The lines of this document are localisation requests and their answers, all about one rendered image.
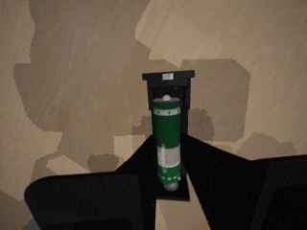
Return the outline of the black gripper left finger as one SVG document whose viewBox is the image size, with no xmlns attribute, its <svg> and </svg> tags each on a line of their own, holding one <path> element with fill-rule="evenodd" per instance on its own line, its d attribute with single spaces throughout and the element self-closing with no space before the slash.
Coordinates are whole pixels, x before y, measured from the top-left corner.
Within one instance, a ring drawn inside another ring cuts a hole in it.
<svg viewBox="0 0 307 230">
<path fill-rule="evenodd" d="M 52 175 L 26 187 L 40 230 L 46 224 L 128 219 L 131 230 L 155 230 L 157 144 L 154 134 L 114 172 Z"/>
</svg>

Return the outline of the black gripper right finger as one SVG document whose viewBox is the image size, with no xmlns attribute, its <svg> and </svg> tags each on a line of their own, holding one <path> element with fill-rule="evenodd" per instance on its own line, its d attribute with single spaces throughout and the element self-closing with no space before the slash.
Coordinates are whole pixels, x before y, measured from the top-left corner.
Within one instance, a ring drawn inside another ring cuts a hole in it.
<svg viewBox="0 0 307 230">
<path fill-rule="evenodd" d="M 307 154 L 249 160 L 181 132 L 180 157 L 211 230 L 261 230 L 276 189 L 307 185 Z"/>
</svg>

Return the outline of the green and white battery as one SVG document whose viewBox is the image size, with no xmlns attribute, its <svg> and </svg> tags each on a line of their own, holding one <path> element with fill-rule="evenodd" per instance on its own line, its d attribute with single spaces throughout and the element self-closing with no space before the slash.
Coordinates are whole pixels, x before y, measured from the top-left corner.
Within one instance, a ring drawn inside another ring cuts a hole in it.
<svg viewBox="0 0 307 230">
<path fill-rule="evenodd" d="M 157 144 L 157 177 L 163 184 L 178 182 L 180 171 L 180 99 L 164 95 L 153 100 Z"/>
</svg>

